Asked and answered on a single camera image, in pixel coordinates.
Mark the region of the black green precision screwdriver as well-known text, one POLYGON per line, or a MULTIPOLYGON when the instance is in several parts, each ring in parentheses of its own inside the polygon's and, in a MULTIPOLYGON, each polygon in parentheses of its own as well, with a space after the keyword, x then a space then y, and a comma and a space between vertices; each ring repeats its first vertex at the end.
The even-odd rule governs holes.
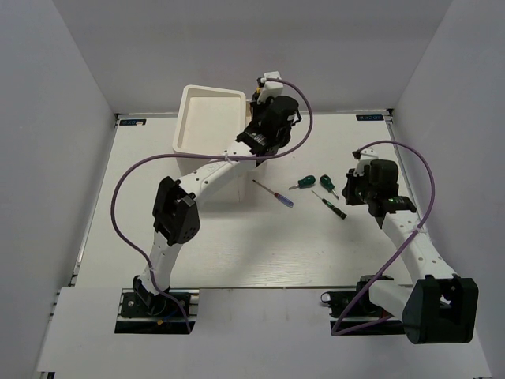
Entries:
POLYGON ((321 200, 321 202, 325 204, 330 210, 332 210, 333 213, 336 214, 340 219, 344 220, 347 217, 347 214, 344 211, 333 205, 329 200, 321 197, 314 190, 312 190, 312 193, 314 193, 321 200))

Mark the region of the green stubby screwdriver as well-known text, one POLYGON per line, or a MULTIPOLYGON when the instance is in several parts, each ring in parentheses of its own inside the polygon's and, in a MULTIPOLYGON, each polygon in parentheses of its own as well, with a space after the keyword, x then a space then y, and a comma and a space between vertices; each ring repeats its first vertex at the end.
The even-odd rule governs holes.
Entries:
POLYGON ((289 190, 301 190, 306 188, 311 188, 315 185, 316 178, 314 175, 307 175, 297 181, 295 186, 291 186, 289 190))
POLYGON ((331 193, 337 200, 339 199, 339 196, 335 190, 335 185, 333 184, 331 178, 327 174, 323 174, 320 177, 320 184, 327 192, 331 193))

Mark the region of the yellow long-nose pliers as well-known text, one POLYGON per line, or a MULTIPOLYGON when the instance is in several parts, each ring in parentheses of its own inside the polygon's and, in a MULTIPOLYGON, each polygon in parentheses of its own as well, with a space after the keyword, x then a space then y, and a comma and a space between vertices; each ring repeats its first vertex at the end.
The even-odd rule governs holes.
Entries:
POLYGON ((260 93, 261 93, 261 88, 260 87, 256 88, 255 92, 252 95, 252 100, 251 100, 252 103, 257 102, 257 100, 259 99, 260 93))

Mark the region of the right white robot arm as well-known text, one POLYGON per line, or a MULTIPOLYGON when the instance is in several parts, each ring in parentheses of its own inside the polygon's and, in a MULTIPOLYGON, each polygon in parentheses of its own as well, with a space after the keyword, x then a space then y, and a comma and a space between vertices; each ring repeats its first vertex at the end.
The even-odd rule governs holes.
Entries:
POLYGON ((477 315, 477 284, 459 276, 422 233, 415 205, 398 193, 398 174, 391 160, 360 159, 347 173, 342 195, 347 205, 367 205, 402 258, 413 288, 398 285, 383 272, 365 276, 348 307, 357 305, 368 315, 383 309, 402 322, 413 344, 468 343, 477 315))

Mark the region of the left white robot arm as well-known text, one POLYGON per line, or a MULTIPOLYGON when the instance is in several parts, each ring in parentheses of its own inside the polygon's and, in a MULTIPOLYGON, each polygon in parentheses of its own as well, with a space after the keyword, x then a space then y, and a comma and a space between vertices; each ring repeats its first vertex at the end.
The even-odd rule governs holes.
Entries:
POLYGON ((154 240, 151 266, 133 281, 140 306, 157 315, 166 308, 170 274, 183 244, 200 229, 199 210, 215 193, 255 169, 290 141, 290 131, 301 120, 298 101, 277 96, 258 106, 249 125, 226 148, 221 160, 213 159, 179 179, 164 178, 153 208, 154 240))

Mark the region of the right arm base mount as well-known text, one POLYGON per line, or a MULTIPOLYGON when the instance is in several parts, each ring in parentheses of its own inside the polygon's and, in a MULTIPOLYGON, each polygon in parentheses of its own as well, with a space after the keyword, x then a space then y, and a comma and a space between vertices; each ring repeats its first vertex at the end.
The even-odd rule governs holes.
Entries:
MULTIPOLYGON (((363 288, 364 285, 372 278, 372 275, 362 276, 352 291, 325 291, 320 296, 322 306, 330 310, 331 327, 339 318, 343 310, 350 304, 355 295, 363 288)), ((338 331, 363 325, 368 322, 378 321, 384 318, 388 313, 381 307, 372 304, 369 301, 368 294, 363 295, 356 305, 349 311, 340 324, 338 331)), ((353 330, 346 336, 400 336, 404 335, 405 331, 402 322, 392 317, 382 323, 353 330)))

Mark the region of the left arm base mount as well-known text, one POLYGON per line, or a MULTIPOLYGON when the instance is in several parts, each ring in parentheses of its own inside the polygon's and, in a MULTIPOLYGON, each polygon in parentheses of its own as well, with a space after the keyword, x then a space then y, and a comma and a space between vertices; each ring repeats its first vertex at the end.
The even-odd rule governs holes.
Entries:
POLYGON ((163 297, 149 310, 133 290, 120 297, 114 333, 130 335, 188 335, 189 330, 179 307, 163 297))

